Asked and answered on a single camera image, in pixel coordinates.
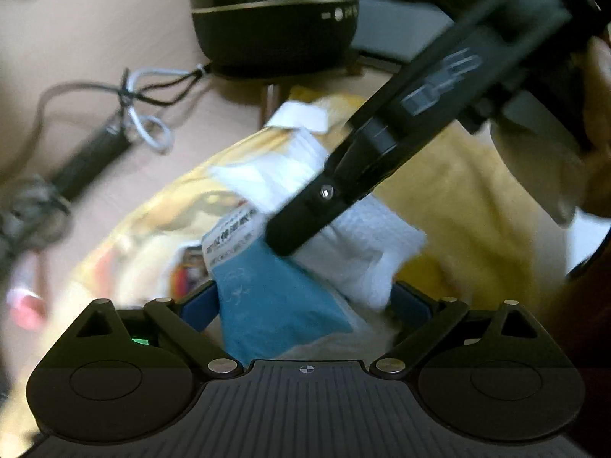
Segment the person right hand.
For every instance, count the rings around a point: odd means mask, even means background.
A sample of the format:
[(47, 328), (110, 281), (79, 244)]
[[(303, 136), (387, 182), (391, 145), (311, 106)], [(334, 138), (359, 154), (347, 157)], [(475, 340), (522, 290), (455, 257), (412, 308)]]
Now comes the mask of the person right hand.
[(610, 45), (592, 38), (585, 58), (584, 126), (593, 151), (584, 157), (587, 189), (581, 209), (610, 217)]

